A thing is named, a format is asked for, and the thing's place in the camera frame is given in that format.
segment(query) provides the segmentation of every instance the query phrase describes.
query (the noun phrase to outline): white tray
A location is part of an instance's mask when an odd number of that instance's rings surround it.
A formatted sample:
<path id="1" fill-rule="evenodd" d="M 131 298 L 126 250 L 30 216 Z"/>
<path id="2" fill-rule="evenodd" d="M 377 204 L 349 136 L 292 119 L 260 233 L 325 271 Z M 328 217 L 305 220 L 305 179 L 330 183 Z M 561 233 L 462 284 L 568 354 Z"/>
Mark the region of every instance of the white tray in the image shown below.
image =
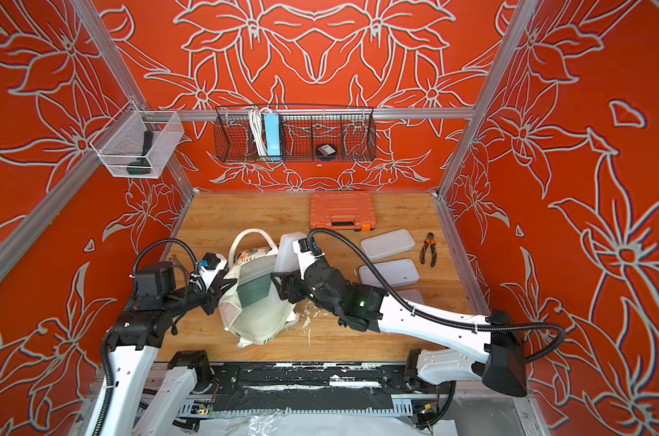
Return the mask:
<path id="1" fill-rule="evenodd" d="M 361 249 L 374 262 L 412 250 L 416 244 L 409 230 L 399 229 L 362 240 Z"/>
<path id="2" fill-rule="evenodd" d="M 402 286 L 403 284 L 412 284 L 419 281 L 419 273 L 412 259 L 389 260 L 375 264 L 375 267 L 390 286 Z M 377 278 L 366 265 L 359 268 L 359 279 L 363 284 L 382 287 L 382 284 L 377 281 Z"/>

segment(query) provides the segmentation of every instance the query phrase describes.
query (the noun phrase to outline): orange toolbox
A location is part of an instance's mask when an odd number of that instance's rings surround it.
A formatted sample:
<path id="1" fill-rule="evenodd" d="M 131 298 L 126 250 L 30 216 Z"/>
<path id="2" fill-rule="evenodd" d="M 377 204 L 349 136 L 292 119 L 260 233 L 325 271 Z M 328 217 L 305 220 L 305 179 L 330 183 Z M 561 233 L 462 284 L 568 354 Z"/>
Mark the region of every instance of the orange toolbox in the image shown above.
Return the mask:
<path id="1" fill-rule="evenodd" d="M 369 231 L 375 229 L 370 193 L 314 193 L 310 195 L 310 229 Z"/>

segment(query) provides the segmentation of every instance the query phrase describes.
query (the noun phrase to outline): wire basket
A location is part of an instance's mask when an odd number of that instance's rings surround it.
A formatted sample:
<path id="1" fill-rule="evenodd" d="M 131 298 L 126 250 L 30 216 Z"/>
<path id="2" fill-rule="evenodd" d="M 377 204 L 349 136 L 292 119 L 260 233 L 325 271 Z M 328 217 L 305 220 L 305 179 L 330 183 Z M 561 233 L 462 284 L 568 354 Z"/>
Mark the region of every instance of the wire basket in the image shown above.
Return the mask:
<path id="1" fill-rule="evenodd" d="M 114 177 L 157 179 L 165 169 L 169 157 L 184 135 L 184 127 L 176 112 L 172 112 L 162 130 L 149 129 L 143 115 L 146 111 L 121 109 L 123 119 L 116 120 L 118 113 L 96 135 L 90 145 L 107 170 Z M 113 135 L 106 137 L 105 129 L 114 123 Z M 99 140 L 102 133 L 105 140 Z"/>
<path id="2" fill-rule="evenodd" d="M 281 154 L 260 156 L 249 110 L 269 108 L 279 117 Z M 373 109 L 348 106 L 260 104 L 218 106 L 213 129 L 223 162 L 369 162 L 375 159 Z M 266 133 L 262 128 L 266 143 Z"/>

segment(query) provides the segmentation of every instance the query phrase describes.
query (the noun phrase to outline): white plastic container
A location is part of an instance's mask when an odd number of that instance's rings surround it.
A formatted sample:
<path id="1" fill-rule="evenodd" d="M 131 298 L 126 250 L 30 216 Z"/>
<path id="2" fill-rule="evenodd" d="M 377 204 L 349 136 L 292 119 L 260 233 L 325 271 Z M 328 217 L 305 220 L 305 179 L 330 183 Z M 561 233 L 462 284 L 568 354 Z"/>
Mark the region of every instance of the white plastic container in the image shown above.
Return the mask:
<path id="1" fill-rule="evenodd" d="M 102 129 L 90 145 L 114 177 L 159 178 L 184 135 L 179 115 L 172 112 L 165 128 L 153 132 L 152 143 L 146 153 L 143 153 L 143 134 L 148 128 L 143 122 L 142 112 L 126 111 L 122 117 L 124 120 L 120 124 L 111 127 L 116 129 L 114 135 L 105 142 L 95 141 L 104 130 Z"/>
<path id="2" fill-rule="evenodd" d="M 402 290 L 396 292 L 397 295 L 401 296 L 405 300 L 412 301 L 412 303 L 426 304 L 423 302 L 423 297 L 421 296 L 421 292 L 419 292 L 419 290 L 410 289 L 410 290 Z"/>
<path id="3" fill-rule="evenodd" d="M 410 251 L 416 244 L 409 230 L 399 229 L 362 240 L 361 249 L 371 262 L 375 262 L 378 259 Z"/>
<path id="4" fill-rule="evenodd" d="M 281 241 L 278 243 L 278 254 L 276 255 L 276 265 L 273 267 L 273 272 L 292 273 L 300 269 L 298 255 L 293 253 L 293 242 L 305 238 L 307 238 L 307 235 L 299 231 L 282 235 Z M 269 301 L 274 300 L 281 301 L 281 298 L 278 296 L 276 286 L 272 283 L 272 288 L 269 290 Z"/>
<path id="5" fill-rule="evenodd" d="M 402 286 L 419 281 L 419 272 L 412 259 L 389 260 L 375 264 L 375 267 L 390 286 Z M 382 287 L 366 265 L 359 268 L 359 279 L 363 284 Z"/>

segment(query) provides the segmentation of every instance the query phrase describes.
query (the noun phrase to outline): orange wall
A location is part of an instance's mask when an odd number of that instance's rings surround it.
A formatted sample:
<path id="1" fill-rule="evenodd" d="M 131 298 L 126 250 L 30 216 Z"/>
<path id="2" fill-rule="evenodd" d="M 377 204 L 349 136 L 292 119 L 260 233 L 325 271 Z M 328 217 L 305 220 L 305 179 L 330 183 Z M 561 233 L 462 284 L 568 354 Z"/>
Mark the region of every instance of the orange wall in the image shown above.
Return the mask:
<path id="1" fill-rule="evenodd" d="M 100 167 L 2 281 L 0 435 L 68 433 L 136 255 L 172 235 L 184 204 L 168 170 L 131 180 Z"/>
<path id="2" fill-rule="evenodd" d="M 552 433 L 659 435 L 659 0 L 561 4 L 528 24 L 448 207 L 491 307 L 567 328 L 528 366 Z"/>
<path id="3" fill-rule="evenodd" d="M 125 103 L 69 5 L 0 0 L 0 243 Z"/>
<path id="4" fill-rule="evenodd" d="M 0 1 L 0 243 L 125 103 L 67 1 Z M 0 284 L 0 435 L 68 433 L 138 251 L 184 207 L 171 174 L 103 167 Z M 146 262 L 158 259 L 154 250 Z"/>
<path id="5" fill-rule="evenodd" d="M 94 3 L 147 102 L 159 109 L 251 102 L 472 105 L 516 4 Z M 464 125 L 379 123 L 376 161 L 318 167 L 222 163 L 214 157 L 212 125 L 189 123 L 191 141 L 177 156 L 202 190 L 426 190 L 438 185 Z"/>

